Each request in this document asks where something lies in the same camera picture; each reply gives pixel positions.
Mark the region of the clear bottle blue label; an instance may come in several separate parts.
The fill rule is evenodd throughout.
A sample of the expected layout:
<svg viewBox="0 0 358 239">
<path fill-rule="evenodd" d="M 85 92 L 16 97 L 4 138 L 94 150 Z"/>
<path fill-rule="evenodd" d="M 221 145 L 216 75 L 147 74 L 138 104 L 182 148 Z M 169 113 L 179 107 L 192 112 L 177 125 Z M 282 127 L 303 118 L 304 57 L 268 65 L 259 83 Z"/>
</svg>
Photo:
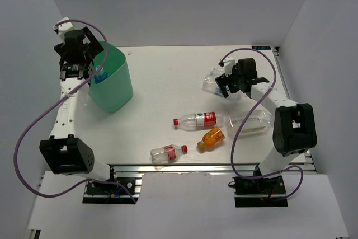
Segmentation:
<svg viewBox="0 0 358 239">
<path fill-rule="evenodd" d="M 209 70 L 209 74 L 213 77 L 221 76 L 223 73 L 225 73 L 223 68 L 211 68 Z"/>
</svg>

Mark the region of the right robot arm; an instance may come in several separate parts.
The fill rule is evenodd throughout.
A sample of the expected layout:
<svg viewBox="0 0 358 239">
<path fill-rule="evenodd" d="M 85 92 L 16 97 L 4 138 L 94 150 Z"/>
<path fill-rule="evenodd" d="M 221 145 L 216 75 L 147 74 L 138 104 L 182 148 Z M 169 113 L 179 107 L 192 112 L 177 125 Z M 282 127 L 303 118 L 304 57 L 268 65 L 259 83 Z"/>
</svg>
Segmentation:
<svg viewBox="0 0 358 239">
<path fill-rule="evenodd" d="M 224 68 L 224 73 L 215 81 L 224 97 L 241 91 L 274 117 L 274 146 L 250 176 L 253 188 L 264 194 L 272 188 L 273 177 L 285 171 L 294 158 L 316 146 L 313 108 L 286 97 L 275 88 L 275 81 L 259 77 L 252 58 L 235 60 L 226 57 L 219 65 Z"/>
</svg>

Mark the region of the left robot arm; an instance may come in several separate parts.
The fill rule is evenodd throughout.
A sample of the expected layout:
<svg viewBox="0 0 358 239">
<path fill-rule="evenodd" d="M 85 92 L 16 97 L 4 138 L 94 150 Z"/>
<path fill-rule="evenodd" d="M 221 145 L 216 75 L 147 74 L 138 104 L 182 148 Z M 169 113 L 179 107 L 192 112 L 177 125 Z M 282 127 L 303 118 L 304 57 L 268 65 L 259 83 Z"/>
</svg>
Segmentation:
<svg viewBox="0 0 358 239">
<path fill-rule="evenodd" d="M 60 56 L 60 98 L 54 127 L 40 152 L 54 174 L 79 175 L 99 180 L 107 194 L 117 190 L 118 179 L 110 165 L 96 161 L 93 150 L 79 137 L 80 120 L 90 90 L 93 60 L 103 47 L 87 27 L 76 29 L 71 22 L 54 27 L 62 42 L 54 50 Z"/>
</svg>

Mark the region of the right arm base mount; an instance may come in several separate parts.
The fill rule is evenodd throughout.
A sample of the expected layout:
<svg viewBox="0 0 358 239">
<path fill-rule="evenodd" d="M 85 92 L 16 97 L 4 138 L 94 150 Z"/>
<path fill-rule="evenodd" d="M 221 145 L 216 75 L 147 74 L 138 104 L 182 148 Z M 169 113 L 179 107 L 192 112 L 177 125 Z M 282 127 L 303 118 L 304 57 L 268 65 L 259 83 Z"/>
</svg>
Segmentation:
<svg viewBox="0 0 358 239">
<path fill-rule="evenodd" d="M 234 177 L 228 186 L 234 189 L 236 208 L 287 207 L 286 189 L 283 178 L 246 180 Z"/>
</svg>

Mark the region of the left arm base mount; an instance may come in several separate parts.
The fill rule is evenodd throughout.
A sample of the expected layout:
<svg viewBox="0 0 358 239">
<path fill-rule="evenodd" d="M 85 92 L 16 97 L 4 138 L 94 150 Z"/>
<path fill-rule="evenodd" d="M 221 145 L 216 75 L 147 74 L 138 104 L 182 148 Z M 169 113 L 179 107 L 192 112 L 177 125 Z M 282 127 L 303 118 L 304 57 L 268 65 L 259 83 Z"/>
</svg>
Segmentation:
<svg viewBox="0 0 358 239">
<path fill-rule="evenodd" d="M 83 204 L 135 204 L 140 195 L 144 174 L 120 172 L 116 181 L 121 184 L 110 185 L 97 182 L 86 183 Z"/>
</svg>

